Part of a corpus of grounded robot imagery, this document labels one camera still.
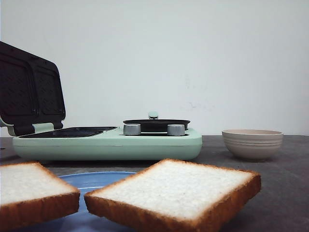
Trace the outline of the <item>beige ribbed ceramic bowl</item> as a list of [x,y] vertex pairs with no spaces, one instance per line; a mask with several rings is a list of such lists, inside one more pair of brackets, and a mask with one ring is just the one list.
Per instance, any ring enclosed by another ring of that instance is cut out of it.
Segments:
[[222,136],[235,157],[247,160],[268,160],[283,142],[283,133],[273,130],[229,129],[223,130]]

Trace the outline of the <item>breakfast maker hinged lid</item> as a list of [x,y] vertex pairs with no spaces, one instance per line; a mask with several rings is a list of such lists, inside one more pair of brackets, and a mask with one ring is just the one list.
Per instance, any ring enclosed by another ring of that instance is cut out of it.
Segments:
[[34,126],[63,128],[66,111],[57,66],[0,43],[0,125],[11,136],[33,134]]

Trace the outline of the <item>mint green breakfast maker base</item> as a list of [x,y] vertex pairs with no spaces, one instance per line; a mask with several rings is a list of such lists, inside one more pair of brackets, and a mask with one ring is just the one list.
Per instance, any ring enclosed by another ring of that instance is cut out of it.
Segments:
[[164,132],[125,135],[121,127],[72,127],[13,138],[15,153],[27,160],[191,160],[202,147],[192,128],[183,136]]

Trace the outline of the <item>black round frying pan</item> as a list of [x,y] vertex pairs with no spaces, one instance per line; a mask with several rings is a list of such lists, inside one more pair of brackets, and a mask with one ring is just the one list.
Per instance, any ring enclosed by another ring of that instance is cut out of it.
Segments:
[[185,119],[159,119],[158,112],[152,111],[148,113],[148,119],[128,119],[124,120],[124,124],[140,124],[141,132],[167,132],[168,125],[181,124],[184,129],[188,129],[190,120]]

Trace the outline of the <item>right silver control knob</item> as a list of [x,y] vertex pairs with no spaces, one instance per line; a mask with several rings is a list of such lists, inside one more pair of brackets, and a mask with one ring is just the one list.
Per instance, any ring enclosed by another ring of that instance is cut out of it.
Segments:
[[168,136],[184,136],[185,135],[184,124],[168,124],[167,135]]

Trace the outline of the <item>silver control knob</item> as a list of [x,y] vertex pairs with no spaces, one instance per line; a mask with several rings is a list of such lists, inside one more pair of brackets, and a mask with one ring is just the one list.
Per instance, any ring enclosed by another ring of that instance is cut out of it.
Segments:
[[168,124],[167,135],[168,136],[184,136],[185,135],[184,124]]
[[138,123],[124,124],[124,135],[135,136],[141,134],[141,125]]

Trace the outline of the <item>left silver control knob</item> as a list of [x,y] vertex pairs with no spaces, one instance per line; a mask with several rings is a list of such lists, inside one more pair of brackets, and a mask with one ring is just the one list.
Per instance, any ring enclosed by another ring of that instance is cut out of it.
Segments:
[[135,136],[141,134],[141,125],[138,123],[124,124],[124,135]]

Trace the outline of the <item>blue ceramic plate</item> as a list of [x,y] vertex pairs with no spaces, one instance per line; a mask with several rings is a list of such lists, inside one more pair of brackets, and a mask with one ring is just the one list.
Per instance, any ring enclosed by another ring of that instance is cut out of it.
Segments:
[[16,229],[17,232],[133,232],[134,229],[97,217],[88,212],[84,194],[123,179],[132,172],[94,172],[63,175],[60,178],[77,187],[80,192],[77,213],[44,223]]

